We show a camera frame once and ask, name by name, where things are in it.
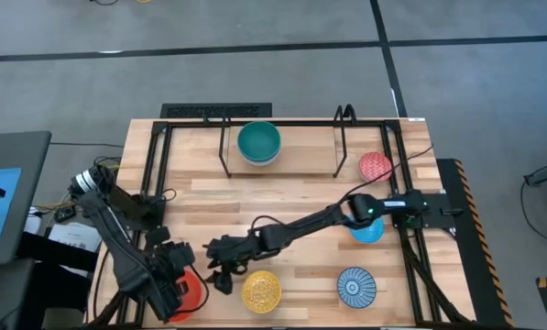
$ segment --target red bowl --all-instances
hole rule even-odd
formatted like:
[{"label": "red bowl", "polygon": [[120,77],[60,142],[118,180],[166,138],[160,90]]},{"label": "red bowl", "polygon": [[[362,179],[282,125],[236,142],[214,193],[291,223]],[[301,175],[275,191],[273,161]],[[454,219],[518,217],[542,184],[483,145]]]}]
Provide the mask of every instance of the red bowl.
[{"label": "red bowl", "polygon": [[[178,308],[179,311],[190,310],[192,308],[198,307],[200,300],[202,298],[202,283],[200,279],[195,276],[189,270],[185,270],[185,275],[177,280],[177,283],[186,282],[188,285],[188,292],[181,296],[181,307]],[[170,318],[170,322],[179,323],[189,319],[191,313],[178,313],[177,315]]]}]

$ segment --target blue bowl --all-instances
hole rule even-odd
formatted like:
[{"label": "blue bowl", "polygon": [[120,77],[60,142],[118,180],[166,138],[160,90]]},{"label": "blue bowl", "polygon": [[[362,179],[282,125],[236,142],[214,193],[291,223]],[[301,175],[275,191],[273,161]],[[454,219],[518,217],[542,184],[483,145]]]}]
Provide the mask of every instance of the blue bowl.
[{"label": "blue bowl", "polygon": [[383,224],[383,218],[376,219],[373,222],[373,225],[368,226],[363,229],[350,229],[350,234],[361,243],[375,243],[383,236],[383,231],[385,230],[385,224]]},{"label": "blue bowl", "polygon": [[281,150],[281,134],[269,122],[256,121],[246,124],[238,133],[238,149],[252,163],[268,163]]},{"label": "blue bowl", "polygon": [[377,284],[373,276],[360,267],[343,270],[336,284],[340,299],[350,307],[368,307],[377,296]]}]

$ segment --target red plate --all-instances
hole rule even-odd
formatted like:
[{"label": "red plate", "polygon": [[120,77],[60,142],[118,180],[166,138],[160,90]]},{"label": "red plate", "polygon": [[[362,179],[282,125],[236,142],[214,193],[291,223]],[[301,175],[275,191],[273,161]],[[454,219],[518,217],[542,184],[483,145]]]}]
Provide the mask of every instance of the red plate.
[{"label": "red plate", "polygon": [[377,182],[383,182],[391,176],[391,162],[380,152],[368,152],[358,162],[358,170],[361,176],[367,180],[374,180],[382,175]]}]

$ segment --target teal bowl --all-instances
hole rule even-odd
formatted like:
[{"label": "teal bowl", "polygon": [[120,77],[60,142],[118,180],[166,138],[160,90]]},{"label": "teal bowl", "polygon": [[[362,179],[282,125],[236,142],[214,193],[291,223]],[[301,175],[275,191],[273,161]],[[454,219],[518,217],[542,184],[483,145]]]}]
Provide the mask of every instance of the teal bowl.
[{"label": "teal bowl", "polygon": [[246,124],[236,141],[241,155],[253,165],[267,165],[281,150],[281,134],[271,123],[256,121]]}]

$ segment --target blue patterned plate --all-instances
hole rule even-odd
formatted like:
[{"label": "blue patterned plate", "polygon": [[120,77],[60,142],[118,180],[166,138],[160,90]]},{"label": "blue patterned plate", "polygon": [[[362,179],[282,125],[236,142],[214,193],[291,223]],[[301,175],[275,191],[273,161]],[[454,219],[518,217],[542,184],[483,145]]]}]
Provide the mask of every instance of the blue patterned plate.
[{"label": "blue patterned plate", "polygon": [[343,270],[338,277],[337,288],[340,299],[353,308],[368,307],[377,295],[375,279],[360,267]]}]

